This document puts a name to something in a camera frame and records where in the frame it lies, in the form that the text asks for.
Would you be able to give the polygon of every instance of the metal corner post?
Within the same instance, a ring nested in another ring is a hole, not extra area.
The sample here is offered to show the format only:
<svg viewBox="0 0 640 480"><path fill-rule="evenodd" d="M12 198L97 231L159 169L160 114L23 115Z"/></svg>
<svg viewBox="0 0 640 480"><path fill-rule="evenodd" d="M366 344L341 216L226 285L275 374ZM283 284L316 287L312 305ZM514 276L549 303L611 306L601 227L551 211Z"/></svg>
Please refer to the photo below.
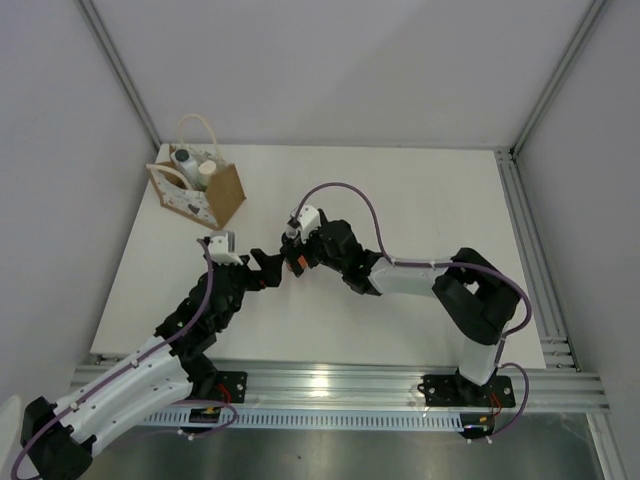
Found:
<svg viewBox="0 0 640 480"><path fill-rule="evenodd" d="M102 51L111 71L120 84L120 88L122 88L131 108L140 120L145 134L149 138L149 141L152 143L155 150L158 151L160 149L160 145L162 145L158 131L151 120L149 112L142 102L142 98L131 79L131 75L129 75L129 72L127 71L113 41L111 40L111 36L109 35L93 0L74 0L74 3L78 7L78 10L89 27L98 48Z"/></svg>
<svg viewBox="0 0 640 480"><path fill-rule="evenodd" d="M602 18L606 7L611 0L592 0L589 8L582 17L580 24L574 32L569 44L565 48L560 61L547 81L542 94L538 98L533 110L529 114L526 123L518 133L515 144L511 149L514 159L517 159L526 145L535 128L540 124L542 117L547 112L553 99L558 94L569 73L576 63L580 53L594 32L598 21Z"/></svg>

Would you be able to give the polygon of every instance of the white table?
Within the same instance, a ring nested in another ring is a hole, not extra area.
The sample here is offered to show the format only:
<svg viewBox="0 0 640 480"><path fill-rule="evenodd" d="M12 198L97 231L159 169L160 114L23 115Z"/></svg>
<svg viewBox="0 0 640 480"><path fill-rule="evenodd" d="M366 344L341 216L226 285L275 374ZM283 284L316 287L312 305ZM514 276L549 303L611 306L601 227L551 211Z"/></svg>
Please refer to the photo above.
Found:
<svg viewBox="0 0 640 480"><path fill-rule="evenodd" d="M525 285L492 152L234 145L223 153L236 163L247 195L226 227L236 233L237 253L252 247L276 253L301 197L319 183L343 181L372 200L392 255L441 258L470 246ZM167 156L163 145L158 161ZM347 220L358 240L377 250L370 215L355 194L334 188L309 203L329 219ZM92 353L125 355L153 334L205 271L195 239L208 233L161 208L147 186ZM521 302L512 324L523 315ZM285 272L278 289L247 293L207 353L242 360L454 366L462 340L437 300L359 296L336 272L318 267L299 279ZM509 339L503 359L545 367L535 322Z"/></svg>

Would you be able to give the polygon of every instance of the gray wall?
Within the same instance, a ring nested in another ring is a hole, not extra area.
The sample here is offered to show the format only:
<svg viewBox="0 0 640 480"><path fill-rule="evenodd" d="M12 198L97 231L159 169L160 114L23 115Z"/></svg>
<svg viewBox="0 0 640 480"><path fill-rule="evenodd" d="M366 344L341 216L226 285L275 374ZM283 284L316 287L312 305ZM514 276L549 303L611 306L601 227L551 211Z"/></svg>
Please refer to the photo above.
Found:
<svg viewBox="0 0 640 480"><path fill-rule="evenodd" d="M71 0L0 2L0 45L2 403L68 389L154 155Z"/></svg>
<svg viewBox="0 0 640 480"><path fill-rule="evenodd" d="M513 141L590 0L95 3L165 140L197 111L232 143L486 147Z"/></svg>
<svg viewBox="0 0 640 480"><path fill-rule="evenodd" d="M616 0L521 165L583 366L640 476L640 3Z"/></svg>

